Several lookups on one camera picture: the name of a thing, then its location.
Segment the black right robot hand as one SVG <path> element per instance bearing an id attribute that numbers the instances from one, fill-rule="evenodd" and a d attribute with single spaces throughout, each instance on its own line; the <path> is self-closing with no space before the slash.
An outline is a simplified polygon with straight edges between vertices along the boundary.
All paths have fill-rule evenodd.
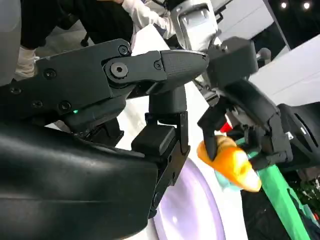
<path id="1" fill-rule="evenodd" d="M 185 84 L 206 53 L 115 39 L 0 88 L 0 237 L 120 240 L 143 230 L 190 152 Z"/>

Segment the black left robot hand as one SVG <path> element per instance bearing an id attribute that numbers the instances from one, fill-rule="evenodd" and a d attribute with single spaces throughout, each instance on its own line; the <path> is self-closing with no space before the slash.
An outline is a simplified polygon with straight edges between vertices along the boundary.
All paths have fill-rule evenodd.
<path id="1" fill-rule="evenodd" d="M 218 154 L 215 132 L 227 121 L 226 114 L 235 119 L 231 137 L 243 134 L 244 151 L 257 153 L 250 160 L 254 170 L 293 160 L 280 110 L 264 93 L 247 80 L 231 83 L 220 89 L 220 93 L 217 104 L 210 106 L 197 123 L 203 132 L 204 150 L 210 163 Z"/>

